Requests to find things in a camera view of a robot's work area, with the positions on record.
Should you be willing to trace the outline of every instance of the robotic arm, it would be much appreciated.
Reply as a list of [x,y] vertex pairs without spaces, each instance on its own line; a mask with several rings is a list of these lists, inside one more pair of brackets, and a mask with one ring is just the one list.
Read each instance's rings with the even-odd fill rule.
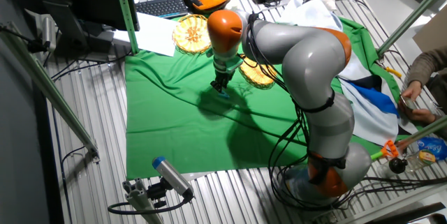
[[284,83],[306,114],[310,135],[307,169],[295,172],[286,181],[292,193],[323,204],[358,184],[372,161],[364,147],[350,143],[353,110],[346,97],[330,86],[349,62],[351,44],[347,35],[332,29],[254,20],[248,13],[229,10],[212,13],[208,31],[217,74],[212,86],[219,92],[242,63],[237,57],[240,43],[251,60],[282,64]]

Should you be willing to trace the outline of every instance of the sleeve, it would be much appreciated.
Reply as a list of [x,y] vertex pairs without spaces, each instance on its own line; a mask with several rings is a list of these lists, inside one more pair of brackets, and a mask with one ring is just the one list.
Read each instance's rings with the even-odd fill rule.
[[447,46],[420,54],[410,68],[408,81],[419,81],[424,86],[433,72],[444,68],[447,68]]

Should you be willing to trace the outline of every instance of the white paper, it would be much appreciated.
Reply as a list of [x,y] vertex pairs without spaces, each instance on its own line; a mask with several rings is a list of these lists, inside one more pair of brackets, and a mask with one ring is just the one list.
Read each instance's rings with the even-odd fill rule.
[[[178,22],[137,13],[140,30],[135,32],[138,47],[169,57],[174,56],[175,44],[173,42],[173,31]],[[130,42],[127,31],[115,31],[115,40]]]

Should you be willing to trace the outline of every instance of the person's hand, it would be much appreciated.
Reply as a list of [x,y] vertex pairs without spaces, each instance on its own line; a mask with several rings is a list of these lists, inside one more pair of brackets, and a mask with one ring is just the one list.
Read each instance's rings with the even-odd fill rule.
[[399,101],[399,109],[412,121],[420,121],[425,124],[431,124],[436,120],[436,116],[427,109],[410,110],[401,101]]
[[413,81],[410,83],[408,88],[404,92],[402,92],[402,96],[411,98],[412,101],[415,101],[416,98],[420,95],[422,91],[422,84],[419,81]]

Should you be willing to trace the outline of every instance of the blue cap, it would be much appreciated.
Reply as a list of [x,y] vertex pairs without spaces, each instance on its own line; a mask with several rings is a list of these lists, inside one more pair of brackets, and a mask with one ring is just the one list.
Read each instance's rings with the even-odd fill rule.
[[154,158],[154,160],[152,161],[152,166],[154,167],[154,169],[156,170],[157,167],[165,160],[165,157],[163,156],[159,156],[158,158]]

